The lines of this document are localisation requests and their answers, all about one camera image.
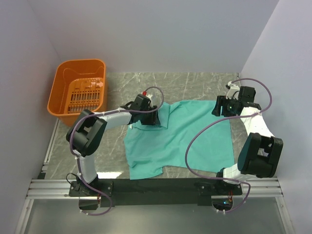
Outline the teal t shirt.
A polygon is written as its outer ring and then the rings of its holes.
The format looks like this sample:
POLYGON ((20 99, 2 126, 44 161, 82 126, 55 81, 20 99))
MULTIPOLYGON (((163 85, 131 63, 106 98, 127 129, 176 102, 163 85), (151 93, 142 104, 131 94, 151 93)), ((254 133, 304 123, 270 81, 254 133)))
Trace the teal t shirt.
POLYGON ((234 165, 229 120, 222 121, 191 140, 219 118, 212 115, 215 101, 184 100, 163 103, 158 110, 159 126, 136 122, 124 138, 130 179, 145 179, 163 173, 163 167, 218 172, 234 165))

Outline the orange plastic basket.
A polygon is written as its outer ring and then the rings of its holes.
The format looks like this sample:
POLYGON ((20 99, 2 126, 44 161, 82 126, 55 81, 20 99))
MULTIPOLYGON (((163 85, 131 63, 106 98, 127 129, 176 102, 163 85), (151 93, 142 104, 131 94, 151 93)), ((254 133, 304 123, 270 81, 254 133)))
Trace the orange plastic basket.
POLYGON ((67 126, 79 114, 107 110, 108 81, 106 65, 99 59, 78 59, 63 62, 57 68, 47 110, 67 126))

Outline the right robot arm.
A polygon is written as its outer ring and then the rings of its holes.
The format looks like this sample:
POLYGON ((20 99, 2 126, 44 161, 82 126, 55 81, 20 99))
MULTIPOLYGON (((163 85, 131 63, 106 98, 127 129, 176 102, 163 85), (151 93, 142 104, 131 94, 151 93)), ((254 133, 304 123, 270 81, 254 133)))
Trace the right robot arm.
POLYGON ((228 84, 226 87, 228 93, 217 97, 212 114, 217 117, 240 116, 248 137, 237 163, 217 173, 221 178, 214 182, 214 190, 221 195, 240 181, 274 177, 283 148, 283 140, 270 132, 260 105, 254 102, 255 89, 235 84, 228 84))

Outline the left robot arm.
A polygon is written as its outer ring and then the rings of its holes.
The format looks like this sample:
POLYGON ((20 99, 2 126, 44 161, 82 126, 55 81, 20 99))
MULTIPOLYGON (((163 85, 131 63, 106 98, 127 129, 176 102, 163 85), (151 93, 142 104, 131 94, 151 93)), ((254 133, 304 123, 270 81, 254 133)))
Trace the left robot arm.
POLYGON ((94 153, 98 149, 106 130, 117 126, 127 126, 136 122, 143 125, 158 125, 158 109, 163 105, 152 105, 146 92, 136 96, 135 100, 108 112, 83 110, 66 135, 70 151, 77 161, 78 173, 72 190, 85 196, 100 194, 102 188, 95 169, 94 153))

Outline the black base beam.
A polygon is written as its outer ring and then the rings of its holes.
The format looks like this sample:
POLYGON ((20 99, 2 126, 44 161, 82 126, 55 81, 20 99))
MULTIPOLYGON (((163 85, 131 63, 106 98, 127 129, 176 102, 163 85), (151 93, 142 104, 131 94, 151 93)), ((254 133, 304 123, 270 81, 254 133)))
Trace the black base beam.
POLYGON ((101 207, 126 205, 196 204, 212 206, 213 196, 241 195, 240 185, 203 178, 96 179, 91 190, 80 179, 71 182, 69 196, 79 198, 82 209, 95 209, 83 199, 96 197, 101 207))

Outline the aluminium rail frame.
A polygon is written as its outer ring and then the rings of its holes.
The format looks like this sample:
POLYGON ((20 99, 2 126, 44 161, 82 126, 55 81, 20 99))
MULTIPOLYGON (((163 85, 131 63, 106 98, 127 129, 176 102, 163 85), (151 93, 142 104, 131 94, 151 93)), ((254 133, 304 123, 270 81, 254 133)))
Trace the aluminium rail frame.
MULTIPOLYGON (((285 232, 287 234, 295 233, 278 179, 276 177, 267 179, 255 178, 248 180, 248 183, 251 185, 249 198, 274 197, 285 232)), ((65 179, 31 180, 15 233, 25 233, 30 212, 36 199, 69 199, 69 187, 70 185, 65 179)))

